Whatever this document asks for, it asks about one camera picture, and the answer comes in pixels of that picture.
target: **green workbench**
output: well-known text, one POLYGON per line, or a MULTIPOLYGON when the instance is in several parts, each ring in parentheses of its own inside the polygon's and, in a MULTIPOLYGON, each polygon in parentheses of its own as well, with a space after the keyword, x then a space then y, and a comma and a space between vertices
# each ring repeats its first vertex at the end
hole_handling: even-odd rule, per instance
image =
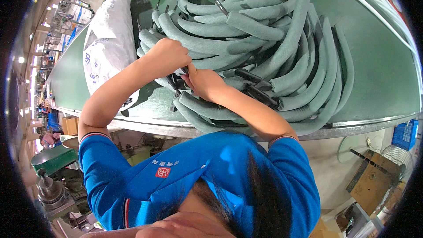
MULTIPOLYGON (((192 0, 213 4, 213 0, 192 0)), ((151 26, 151 11, 158 0, 132 0, 134 37, 139 18, 143 28, 151 26)), ((389 118, 411 116, 420 111, 420 92, 411 51, 367 8, 356 0, 311 0, 319 15, 329 18, 345 33, 355 68, 355 82, 344 108, 330 120, 345 126, 376 123, 389 118)), ((171 8, 176 0, 161 0, 159 10, 171 8)), ((79 111, 89 98, 82 67, 85 28, 68 47, 50 74, 50 89, 56 107, 79 111)), ((126 117, 186 122, 169 111, 173 92, 152 82, 140 90, 136 105, 122 112, 126 117)))

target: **blue polo shirt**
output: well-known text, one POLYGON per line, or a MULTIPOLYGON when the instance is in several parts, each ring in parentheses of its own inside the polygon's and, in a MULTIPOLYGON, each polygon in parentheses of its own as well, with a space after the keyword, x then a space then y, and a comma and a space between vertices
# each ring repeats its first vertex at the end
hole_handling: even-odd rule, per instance
POLYGON ((272 172, 283 195, 289 196, 291 237, 308 237, 320 216, 320 198, 308 158, 292 137, 275 140, 266 153, 246 135, 216 132, 131 167, 109 137, 89 133, 81 140, 79 158, 88 204, 106 230, 152 224, 162 208, 182 201, 202 178, 217 199, 215 185, 221 188, 236 224, 251 237, 254 208, 248 152, 258 167, 272 172))

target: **hand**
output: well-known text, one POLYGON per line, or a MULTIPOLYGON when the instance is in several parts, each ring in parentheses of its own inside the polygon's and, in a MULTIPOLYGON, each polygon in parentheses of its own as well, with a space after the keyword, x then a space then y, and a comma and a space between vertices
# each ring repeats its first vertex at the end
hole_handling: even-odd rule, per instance
POLYGON ((188 65, 188 76, 181 77, 194 93, 214 103, 218 103, 221 94, 230 88, 215 71, 196 69, 193 64, 188 65))
POLYGON ((187 66, 193 60, 188 56, 188 49, 182 47, 177 40, 164 38, 158 41, 140 59, 147 63, 147 68, 153 79, 165 77, 172 74, 178 68, 187 66))

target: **blue bin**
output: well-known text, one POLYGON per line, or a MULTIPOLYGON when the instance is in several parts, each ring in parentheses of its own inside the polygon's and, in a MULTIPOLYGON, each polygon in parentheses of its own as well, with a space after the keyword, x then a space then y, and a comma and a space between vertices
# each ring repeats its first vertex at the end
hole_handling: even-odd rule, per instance
POLYGON ((60 130, 59 117, 57 113, 48 114, 47 126, 52 130, 60 130))
POLYGON ((392 137, 392 144, 410 151, 416 143, 418 124, 418 120, 412 119, 408 123, 401 123, 396 126, 392 137))

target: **cardboard box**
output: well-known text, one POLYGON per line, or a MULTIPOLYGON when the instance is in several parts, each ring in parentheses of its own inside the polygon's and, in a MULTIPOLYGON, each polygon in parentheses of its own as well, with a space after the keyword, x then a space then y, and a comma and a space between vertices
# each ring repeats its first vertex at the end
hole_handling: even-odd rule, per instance
POLYGON ((328 230, 325 222, 322 219, 319 219, 313 231, 309 235, 309 238, 340 238, 343 237, 341 232, 334 232, 328 230))
POLYGON ((64 135, 78 135, 78 117, 62 118, 62 129, 64 135))
MULTIPOLYGON (((394 162, 371 150, 367 150, 363 155, 385 168, 389 173, 398 175, 399 166, 394 162)), ((363 160, 357 172, 346 186, 346 191, 351 194, 370 216, 382 202, 386 191, 391 187, 391 182, 391 177, 363 160)))

